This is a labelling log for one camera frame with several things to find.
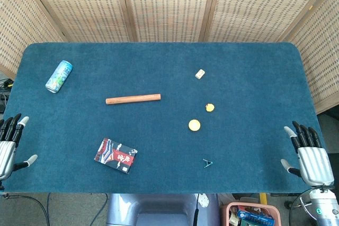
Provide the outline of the blue green drink can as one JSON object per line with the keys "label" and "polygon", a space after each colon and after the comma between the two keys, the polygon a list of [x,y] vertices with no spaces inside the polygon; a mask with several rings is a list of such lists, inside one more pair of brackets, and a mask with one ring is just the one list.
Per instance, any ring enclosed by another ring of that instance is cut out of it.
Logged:
{"label": "blue green drink can", "polygon": [[70,62],[61,61],[45,84],[46,89],[52,93],[59,92],[72,69],[73,65]]}

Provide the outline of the brown wooden rod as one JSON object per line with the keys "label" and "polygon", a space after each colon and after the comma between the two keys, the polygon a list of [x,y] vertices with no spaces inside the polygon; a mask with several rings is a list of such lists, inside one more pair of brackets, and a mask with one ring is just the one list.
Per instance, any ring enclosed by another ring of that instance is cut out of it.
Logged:
{"label": "brown wooden rod", "polygon": [[105,103],[106,105],[113,105],[113,104],[149,102],[149,101],[160,101],[160,100],[161,100],[161,94],[147,94],[147,95],[134,95],[134,96],[106,98]]}

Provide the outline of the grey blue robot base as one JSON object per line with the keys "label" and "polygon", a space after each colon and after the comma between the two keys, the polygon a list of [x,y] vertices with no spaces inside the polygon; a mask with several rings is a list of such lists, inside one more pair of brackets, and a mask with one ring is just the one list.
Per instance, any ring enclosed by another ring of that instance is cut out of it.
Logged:
{"label": "grey blue robot base", "polygon": [[221,226],[217,194],[111,194],[106,226]]}

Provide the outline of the yellow round toy cup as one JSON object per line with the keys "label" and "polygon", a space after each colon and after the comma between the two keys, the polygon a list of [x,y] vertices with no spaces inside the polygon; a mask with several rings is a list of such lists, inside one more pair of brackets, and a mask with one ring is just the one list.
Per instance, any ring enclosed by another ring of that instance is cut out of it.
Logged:
{"label": "yellow round toy cup", "polygon": [[201,123],[197,119],[192,119],[189,121],[188,127],[191,131],[198,131],[201,128]]}

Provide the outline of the blue carpet table mat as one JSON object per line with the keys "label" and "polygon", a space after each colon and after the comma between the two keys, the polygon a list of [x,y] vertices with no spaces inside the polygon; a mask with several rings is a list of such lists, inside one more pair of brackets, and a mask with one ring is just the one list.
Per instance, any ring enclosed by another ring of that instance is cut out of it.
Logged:
{"label": "blue carpet table mat", "polygon": [[[45,84],[63,60],[73,69],[52,93]],[[161,100],[105,103],[147,94]],[[15,159],[38,158],[4,182],[9,192],[297,193],[307,185],[280,163],[299,165],[284,127],[320,131],[288,42],[34,43],[4,117],[18,113],[29,121]],[[104,138],[138,150],[129,174],[94,161]]]}

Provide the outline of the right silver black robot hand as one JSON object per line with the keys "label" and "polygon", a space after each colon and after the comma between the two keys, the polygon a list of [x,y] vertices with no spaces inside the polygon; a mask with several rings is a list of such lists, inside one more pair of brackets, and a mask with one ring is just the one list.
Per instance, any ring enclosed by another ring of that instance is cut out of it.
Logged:
{"label": "right silver black robot hand", "polygon": [[302,178],[311,187],[331,186],[334,183],[332,166],[323,148],[318,133],[312,127],[292,122],[294,130],[285,126],[296,152],[299,168],[292,167],[286,159],[281,159],[283,168],[290,174]]}

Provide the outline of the pink plastic basket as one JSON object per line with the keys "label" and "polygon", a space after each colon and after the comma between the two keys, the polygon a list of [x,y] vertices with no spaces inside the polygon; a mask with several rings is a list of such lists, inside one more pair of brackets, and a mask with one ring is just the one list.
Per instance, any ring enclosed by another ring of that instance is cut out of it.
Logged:
{"label": "pink plastic basket", "polygon": [[233,207],[236,207],[238,205],[245,206],[245,207],[260,208],[264,212],[267,212],[269,215],[271,215],[274,218],[275,220],[274,226],[282,226],[280,212],[275,206],[260,204],[260,203],[246,203],[246,202],[231,202],[228,205],[222,206],[220,208],[220,218],[221,218],[222,226],[233,226],[229,222],[230,210]]}

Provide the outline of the woven bamboo screen panel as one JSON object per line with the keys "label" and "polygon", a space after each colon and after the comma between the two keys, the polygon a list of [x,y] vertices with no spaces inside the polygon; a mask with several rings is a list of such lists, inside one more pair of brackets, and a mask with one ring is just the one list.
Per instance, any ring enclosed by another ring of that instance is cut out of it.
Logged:
{"label": "woven bamboo screen panel", "polygon": [[8,78],[28,45],[66,40],[41,0],[0,0],[0,72]]}
{"label": "woven bamboo screen panel", "polygon": [[202,42],[212,0],[125,0],[134,41]]}
{"label": "woven bamboo screen panel", "polygon": [[298,48],[316,113],[338,106],[339,0],[309,0],[279,40]]}
{"label": "woven bamboo screen panel", "polygon": [[126,0],[41,0],[68,41],[131,42]]}
{"label": "woven bamboo screen panel", "polygon": [[310,0],[215,0],[207,42],[277,42]]}

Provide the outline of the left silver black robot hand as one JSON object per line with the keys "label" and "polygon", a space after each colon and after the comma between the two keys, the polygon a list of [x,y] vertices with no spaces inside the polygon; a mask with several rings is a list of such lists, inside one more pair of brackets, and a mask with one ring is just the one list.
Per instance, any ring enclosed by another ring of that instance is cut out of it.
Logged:
{"label": "left silver black robot hand", "polygon": [[23,129],[29,121],[28,116],[21,120],[20,118],[21,113],[18,113],[7,120],[0,120],[0,185],[11,176],[12,172],[30,167],[38,158],[38,155],[32,155],[23,162],[14,162]]}

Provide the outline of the black red printed box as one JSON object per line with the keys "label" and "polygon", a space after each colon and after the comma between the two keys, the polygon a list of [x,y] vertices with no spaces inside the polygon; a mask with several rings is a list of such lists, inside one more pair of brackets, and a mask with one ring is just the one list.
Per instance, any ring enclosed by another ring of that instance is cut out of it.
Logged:
{"label": "black red printed box", "polygon": [[129,174],[138,150],[112,139],[104,138],[97,150],[94,161]]}

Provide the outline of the blue box in basket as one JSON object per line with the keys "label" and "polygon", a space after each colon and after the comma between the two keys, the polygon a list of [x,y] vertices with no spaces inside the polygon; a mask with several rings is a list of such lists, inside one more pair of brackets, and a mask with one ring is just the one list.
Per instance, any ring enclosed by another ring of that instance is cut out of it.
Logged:
{"label": "blue box in basket", "polygon": [[253,210],[250,207],[238,209],[237,216],[258,226],[274,226],[275,219],[261,211]]}

